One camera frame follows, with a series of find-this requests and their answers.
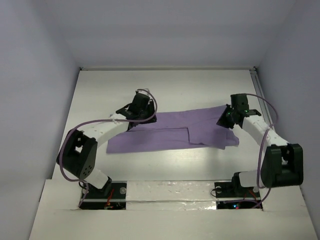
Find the purple t shirt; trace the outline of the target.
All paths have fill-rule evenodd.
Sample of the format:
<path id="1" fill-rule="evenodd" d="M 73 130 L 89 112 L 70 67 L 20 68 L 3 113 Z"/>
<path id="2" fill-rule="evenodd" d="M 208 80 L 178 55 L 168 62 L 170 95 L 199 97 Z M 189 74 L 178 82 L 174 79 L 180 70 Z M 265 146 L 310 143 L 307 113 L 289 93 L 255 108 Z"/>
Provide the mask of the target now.
<path id="1" fill-rule="evenodd" d="M 154 123 L 140 124 L 111 138 L 108 154 L 182 150 L 202 147 L 237 147 L 239 138 L 217 125 L 225 106 L 176 112 L 159 112 Z"/>

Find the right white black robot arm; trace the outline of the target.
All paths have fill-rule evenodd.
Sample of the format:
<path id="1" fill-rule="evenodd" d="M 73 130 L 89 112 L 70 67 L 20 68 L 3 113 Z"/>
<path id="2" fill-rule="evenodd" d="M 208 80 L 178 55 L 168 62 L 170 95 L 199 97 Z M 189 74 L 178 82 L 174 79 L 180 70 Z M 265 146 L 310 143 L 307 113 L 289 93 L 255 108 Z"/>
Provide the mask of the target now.
<path id="1" fill-rule="evenodd" d="M 217 125 L 233 129 L 239 126 L 259 145 L 257 169 L 234 174 L 233 179 L 242 188 L 256 190 L 299 186 L 304 181 L 303 148 L 280 137 L 262 114 L 249 107 L 248 94 L 230 96 Z"/>

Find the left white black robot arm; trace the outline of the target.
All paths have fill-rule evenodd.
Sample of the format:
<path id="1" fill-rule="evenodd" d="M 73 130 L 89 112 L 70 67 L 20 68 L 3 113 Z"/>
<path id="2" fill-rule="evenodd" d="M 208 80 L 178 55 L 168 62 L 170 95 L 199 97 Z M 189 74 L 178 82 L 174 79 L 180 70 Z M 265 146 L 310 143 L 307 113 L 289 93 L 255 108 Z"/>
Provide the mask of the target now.
<path id="1" fill-rule="evenodd" d="M 84 189 L 84 197 L 88 194 L 107 197 L 112 179 L 95 166 L 98 148 L 138 125 L 155 123 L 157 110 L 157 101 L 149 89 L 137 89 L 132 102 L 109 118 L 86 121 L 72 128 L 56 159 L 62 176 L 69 182 L 78 182 Z"/>

